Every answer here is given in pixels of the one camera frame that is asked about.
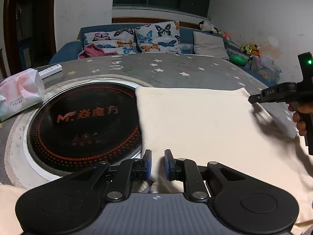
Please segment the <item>person right hand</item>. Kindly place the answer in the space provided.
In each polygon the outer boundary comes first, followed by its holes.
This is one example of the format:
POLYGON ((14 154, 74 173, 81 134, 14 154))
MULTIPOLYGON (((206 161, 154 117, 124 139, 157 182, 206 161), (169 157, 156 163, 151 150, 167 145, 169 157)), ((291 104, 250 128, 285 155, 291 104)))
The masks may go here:
POLYGON ((292 116, 292 120, 296 123, 296 127, 299 131, 300 136, 306 136, 307 134, 307 125, 306 122, 303 119, 304 114, 312 114, 313 113, 313 107, 312 102, 311 103, 305 103, 302 105, 297 106, 297 111, 293 108, 291 103, 288 103, 288 110, 290 112, 294 112, 292 116))

